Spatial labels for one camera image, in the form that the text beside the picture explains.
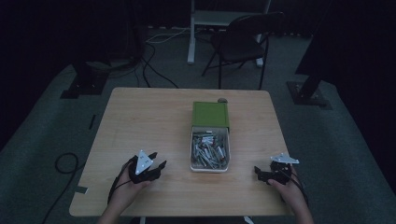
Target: wooden table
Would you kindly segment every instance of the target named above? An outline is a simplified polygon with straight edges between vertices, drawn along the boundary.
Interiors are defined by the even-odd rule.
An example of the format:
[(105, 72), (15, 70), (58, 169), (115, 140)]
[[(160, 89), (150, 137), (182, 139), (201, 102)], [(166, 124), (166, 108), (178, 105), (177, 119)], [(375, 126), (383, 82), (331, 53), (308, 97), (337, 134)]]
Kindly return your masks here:
[[(190, 168), (192, 102), (228, 100), (231, 160), (223, 174)], [(270, 156), (288, 150), (266, 91), (116, 88), (108, 101), (70, 214), (100, 216), (121, 166), (140, 149), (167, 160), (160, 179), (123, 213), (135, 217), (271, 216), (290, 214), (253, 166), (269, 171)]]

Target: black chair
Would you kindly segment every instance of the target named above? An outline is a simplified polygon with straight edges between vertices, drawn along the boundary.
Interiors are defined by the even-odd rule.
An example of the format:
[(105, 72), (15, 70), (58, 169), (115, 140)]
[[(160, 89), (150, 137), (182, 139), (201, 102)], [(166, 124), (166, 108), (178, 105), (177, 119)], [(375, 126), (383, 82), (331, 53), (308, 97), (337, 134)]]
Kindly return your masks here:
[[(259, 90), (262, 89), (264, 78), (265, 62), (268, 54), (268, 37), (278, 31), (284, 14), (273, 12), (268, 14), (243, 16), (233, 20), (226, 31), (219, 32), (210, 37), (215, 52), (207, 64), (202, 76), (207, 69), (219, 68), (219, 89), (221, 89), (221, 67), (234, 63), (241, 63), (241, 68), (245, 62), (262, 58), (262, 76), (260, 79)], [(262, 40), (257, 41), (256, 36), (262, 35)], [(219, 65), (210, 66), (216, 54), (219, 55)]]

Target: human hand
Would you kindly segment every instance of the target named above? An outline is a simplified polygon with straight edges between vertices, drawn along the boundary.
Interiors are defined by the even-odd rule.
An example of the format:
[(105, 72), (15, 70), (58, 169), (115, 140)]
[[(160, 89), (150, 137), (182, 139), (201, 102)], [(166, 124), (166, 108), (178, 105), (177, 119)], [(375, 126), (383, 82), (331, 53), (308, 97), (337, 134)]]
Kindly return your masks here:
[(129, 169), (126, 167), (98, 223), (117, 223), (121, 213), (134, 202), (134, 198), (140, 190), (147, 187), (149, 184), (150, 181), (134, 184), (129, 177)]
[[(291, 178), (298, 183), (296, 171), (292, 166), (291, 172), (294, 174)], [(286, 185), (282, 185), (274, 179), (269, 179), (268, 183), (280, 193), (283, 200), (291, 207), (291, 210), (296, 216), (297, 223), (314, 223), (311, 212), (305, 202), (304, 195), (293, 181), (290, 180)]]

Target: black stand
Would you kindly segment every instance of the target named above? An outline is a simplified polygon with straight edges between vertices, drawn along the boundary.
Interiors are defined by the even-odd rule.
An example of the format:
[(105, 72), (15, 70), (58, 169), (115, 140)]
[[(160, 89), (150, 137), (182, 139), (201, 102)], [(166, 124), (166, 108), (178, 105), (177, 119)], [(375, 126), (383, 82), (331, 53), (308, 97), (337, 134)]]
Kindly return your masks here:
[(77, 99), (82, 95), (100, 95), (106, 84), (108, 73), (95, 72), (85, 62), (73, 63), (77, 75), (69, 87), (62, 93), (61, 99)]
[(293, 102), (296, 105), (318, 105), (321, 109), (331, 110), (332, 106), (325, 100), (318, 88), (320, 79), (310, 76), (302, 82), (286, 82)]

